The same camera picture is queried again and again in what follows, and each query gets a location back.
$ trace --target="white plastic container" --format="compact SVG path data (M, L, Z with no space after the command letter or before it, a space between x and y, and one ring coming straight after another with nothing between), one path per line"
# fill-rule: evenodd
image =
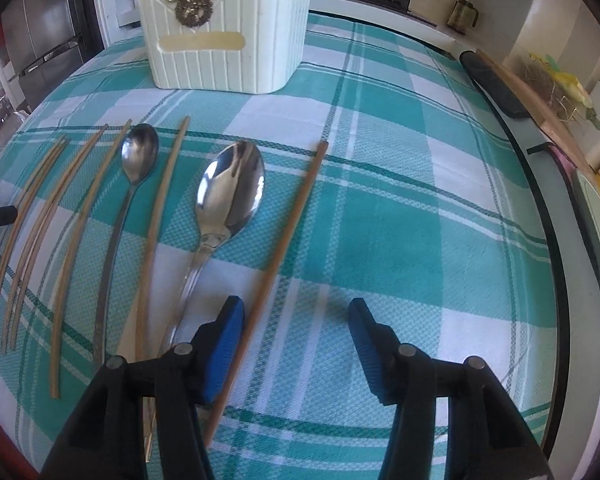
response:
M282 88L302 59L309 0L212 0L198 28L175 3L139 0L149 63L160 88L266 94Z

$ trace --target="teal plaid tablecloth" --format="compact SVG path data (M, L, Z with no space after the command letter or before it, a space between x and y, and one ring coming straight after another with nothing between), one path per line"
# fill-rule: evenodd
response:
M168 195L152 290L156 340L198 240L192 200L208 161L235 139L256 140L266 163L264 200L205 269L180 339L212 319L228 294L249 306L312 150L320 139L330 142L210 450L218 479L377 477L393 409L369 392L350 339L346 306L357 296L402 341L433 357L483 356L542 437L555 365L554 286L538 212L506 135L458 62L380 28L312 14L303 62L275 94L157 89L142 37L133 38L62 83L0 156L0 200L10 203L51 142L62 134L71 139L10 261L1 326L12 269L40 202L80 145L102 124L111 126L46 236L17 349L0 354L0 423L36 468L93 375L100 270L126 190L118 160L78 253L64 322L62 398L52 400L51 299L75 211L122 124L129 118L154 124L157 170L132 203L116 263L107 342L115 353L138 285L155 192L185 115L191 122ZM445 463L445 409L440 402L437 478Z

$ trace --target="chopstick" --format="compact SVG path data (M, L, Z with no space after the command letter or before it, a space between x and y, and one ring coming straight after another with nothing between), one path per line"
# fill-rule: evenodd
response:
M155 249L158 245L158 235L160 234L160 224L162 223L162 213L164 204L167 200L167 193L171 185L171 177L178 160L182 141L189 127L189 117L185 117L180 125L180 130L171 148L169 160L162 174L162 181L155 197L154 210L151 214L149 231L146 236L146 247L144 249L144 260L140 271L140 285L138 287L138 309L136 317L136 361L142 361L148 358L146 351L146 318L149 305L149 296L151 294L151 282L154 272Z
M34 264L36 262L36 258L38 257L38 252L40 251L40 246L42 245L42 241L45 238L46 231L49 228L49 224L51 224L51 220L56 214L56 210L58 209L60 200L64 196L67 187L69 187L69 184L71 184L72 180L75 177L75 174L78 173L78 170L82 166L84 160L87 158L87 155L91 153L91 150L96 145L96 142L100 140L100 137L108 127L108 124L105 124L103 127L101 127L101 129L97 131L96 134L93 137L91 137L91 139L89 139L87 143L85 143L82 149L74 157L74 160L72 160L71 164L69 164L65 172L60 177L60 179L58 179L56 187L51 192L49 199L45 202L45 205L42 208L40 215L36 219L36 223L34 224L33 229L29 233L27 242L24 246L22 253L20 254L18 267L16 268L16 272L13 275L13 279L11 280L11 283L13 285L11 285L9 297L7 299L6 311L4 313L4 322L2 324L2 339L0 341L0 351L3 354L7 353L7 339L9 338L9 329L11 326L11 313L13 309L13 303L16 299L16 294L18 292L18 283L20 283L25 263L27 264L27 267L26 270L24 270L24 278L20 283L20 293L17 296L18 301L15 306L15 311L13 311L13 327L11 329L12 350L15 350L16 346L18 327L20 325L20 314L22 312L22 303L24 301L27 287L29 286L29 280L33 271Z
M49 157L51 157L51 155L55 152L55 150L58 149L59 143L63 139L64 139L64 136L60 137L59 139L56 140L56 142L54 142L49 147L48 150L46 150L45 155L42 157L42 159L40 160L38 165L35 167L33 172L29 175L29 178L25 182L24 186L22 186L22 191L18 195L18 198L16 199L16 202L14 204L14 206L16 206L16 208L20 208L20 204L22 203L22 200L24 199L25 195L29 192L29 188L31 187L31 184L33 184L33 181L40 174L40 170L42 170L43 166L49 160ZM0 246L2 245L2 242L4 241L4 237L6 236L7 231L9 231L8 227L9 226L5 226L5 228L0 231Z
M43 167L40 169L40 173L34 179L29 192L20 204L20 208L18 209L18 217L13 223L13 229L9 234L9 238L7 239L7 245L5 246L4 252L2 253L2 256L0 258L0 292L2 291L2 282L4 281L4 276L7 271L9 259L11 258L11 253L13 252L13 247L16 243L16 240L18 239L18 235L20 234L20 229L22 228L22 225L24 224L24 221L27 218L27 213L29 213L29 209L31 207L33 199L35 199L38 190L40 189L42 183L46 179L46 176L48 175L49 171L51 171L51 168L56 163L56 160L58 160L58 157L60 156L62 151L64 151L64 149L66 148L67 144L67 139L63 139L59 143L58 148L54 150L53 154L48 158L48 160L44 163ZM18 286L18 284L15 282L11 282L11 286Z
M80 213L78 214L78 219L75 221L74 231L72 233L71 241L69 243L69 249L64 258L64 265L62 266L62 272L60 273L60 282L58 286L58 291L56 292L56 300L54 307L54 318L52 321L52 331L51 331L51 355L49 360L49 393L53 399L60 398L60 349L62 346L62 324L64 322L64 309L66 307L66 300L69 293L69 284L71 282L71 276L74 271L74 263L75 258L78 255L78 249L80 248L80 241L82 240L82 233L84 232L84 228L87 225L87 220L89 219L89 213L91 211L91 207L93 206L93 202L96 200L96 196L98 191L100 190L100 186L102 184L102 179L104 178L107 170L109 169L109 165L113 160L113 157L118 152L118 148L122 143L122 140L126 136L126 132L131 126L131 119L129 119L125 125L120 130L120 134L116 137L113 145L110 147L107 155L105 155L100 169L96 174L93 182L91 183L91 187L89 188L89 192L87 193L87 197L84 199L82 203L82 208L80 209Z
M264 273L262 282L260 283L260 288L256 293L253 306L249 312L246 327L244 328L240 342L235 349L234 359L231 361L229 371L226 379L224 380L224 385L222 386L220 394L216 398L216 402L214 402L211 408L211 414L205 424L204 443L206 448L209 448L211 445L214 435L216 434L216 430L220 425L220 419L222 418L222 413L224 412L226 404L229 400L229 394L231 393L235 378L238 375L238 371L240 371L240 365L242 364L244 356L247 353L251 337L256 329L256 325L258 324L264 311L264 307L267 304L269 294L273 288L274 282L276 281L276 276L278 275L278 269L285 258L286 250L288 249L289 244L291 243L291 238L296 231L296 226L298 225L298 221L302 215L304 204L309 198L309 194L314 186L315 177L318 175L318 170L320 170L320 165L322 164L322 160L327 152L328 147L329 143L325 140L318 144L318 149L315 153L314 160L311 162L309 171L307 172L300 191L296 196L291 213L289 213L289 217L285 228L282 231L282 235L280 236L280 240L278 241L273 256L271 257L269 266Z

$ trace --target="gold emblem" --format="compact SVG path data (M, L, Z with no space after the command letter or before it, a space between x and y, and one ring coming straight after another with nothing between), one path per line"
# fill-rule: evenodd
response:
M176 19L185 27L200 27L211 19L214 13L212 0L166 0L176 3Z

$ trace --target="spoon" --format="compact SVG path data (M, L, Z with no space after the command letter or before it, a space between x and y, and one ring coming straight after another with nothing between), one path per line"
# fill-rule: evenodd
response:
M158 134L154 128L150 124L136 124L122 143L121 156L122 170L129 180L129 189L113 226L107 256L104 259L100 275L96 323L93 329L93 365L96 371L99 370L105 359L107 307L109 306L113 267L122 236L122 227L138 186L149 176L158 157Z
M240 232L262 200L264 163L253 142L227 146L205 170L196 195L200 242L191 258L180 299L162 339L158 355L171 345L193 288L214 251Z

